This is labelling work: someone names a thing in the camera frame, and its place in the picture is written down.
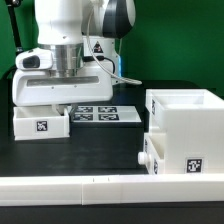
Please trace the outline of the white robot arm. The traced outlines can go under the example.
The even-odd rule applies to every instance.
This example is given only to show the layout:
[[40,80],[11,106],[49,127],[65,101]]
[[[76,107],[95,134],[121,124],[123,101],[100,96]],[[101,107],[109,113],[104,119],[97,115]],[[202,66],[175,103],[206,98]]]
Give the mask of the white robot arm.
[[84,60],[92,36],[122,38],[132,29],[134,0],[35,0],[38,47],[16,57],[17,106],[108,101],[113,74]]

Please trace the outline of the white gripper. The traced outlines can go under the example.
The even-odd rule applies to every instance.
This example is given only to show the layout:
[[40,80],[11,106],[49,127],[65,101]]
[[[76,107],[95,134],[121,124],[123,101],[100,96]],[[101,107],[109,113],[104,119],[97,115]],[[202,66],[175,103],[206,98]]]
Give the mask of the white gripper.
[[98,67],[83,67],[73,77],[51,77],[48,70],[17,70],[12,84],[12,100],[17,106],[52,105],[64,114],[64,105],[108,101],[113,96],[110,76]]

